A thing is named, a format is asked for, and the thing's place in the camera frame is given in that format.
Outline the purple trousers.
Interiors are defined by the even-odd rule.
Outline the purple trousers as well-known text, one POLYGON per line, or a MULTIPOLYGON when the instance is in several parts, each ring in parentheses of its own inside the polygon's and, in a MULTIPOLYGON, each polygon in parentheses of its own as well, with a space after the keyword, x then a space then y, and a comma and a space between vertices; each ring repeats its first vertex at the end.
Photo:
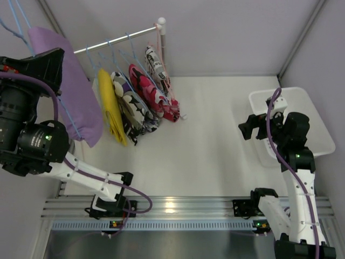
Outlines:
POLYGON ((28 36, 36 54, 55 48, 64 50, 59 113, 71 139, 95 146, 104 129, 102 111, 71 43, 41 27, 30 28, 28 36))

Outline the yellow trousers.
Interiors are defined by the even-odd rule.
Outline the yellow trousers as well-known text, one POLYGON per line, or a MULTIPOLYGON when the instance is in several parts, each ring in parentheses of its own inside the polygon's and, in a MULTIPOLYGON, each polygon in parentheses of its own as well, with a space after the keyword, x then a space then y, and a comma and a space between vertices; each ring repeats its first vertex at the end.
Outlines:
POLYGON ((121 111, 113 89, 113 82, 110 74, 103 68, 100 68, 97 79, 102 102, 103 117, 109 128, 109 132, 115 137, 118 143, 127 146, 121 111))

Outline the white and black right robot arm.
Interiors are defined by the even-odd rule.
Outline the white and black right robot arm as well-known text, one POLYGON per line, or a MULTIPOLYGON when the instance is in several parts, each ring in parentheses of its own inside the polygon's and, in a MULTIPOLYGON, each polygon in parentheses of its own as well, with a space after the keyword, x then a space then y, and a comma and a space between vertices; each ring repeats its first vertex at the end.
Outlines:
POLYGON ((245 140, 255 128, 258 140, 273 142, 288 191, 289 208, 284 209, 274 189, 256 188, 251 192, 252 209, 262 213, 274 234, 276 258, 336 258, 320 227, 315 201, 315 161, 306 146, 309 117, 291 112, 249 115, 239 124, 245 140))

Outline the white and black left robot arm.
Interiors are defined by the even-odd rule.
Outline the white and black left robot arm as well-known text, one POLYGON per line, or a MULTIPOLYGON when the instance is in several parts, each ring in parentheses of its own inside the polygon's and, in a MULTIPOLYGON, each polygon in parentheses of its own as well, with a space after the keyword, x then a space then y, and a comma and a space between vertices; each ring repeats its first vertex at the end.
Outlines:
POLYGON ((90 189, 90 217, 127 216, 134 204, 124 197, 129 172, 108 173, 69 152, 70 140, 58 120, 64 51, 55 48, 34 57, 1 57, 1 166, 28 174, 70 181, 90 189))

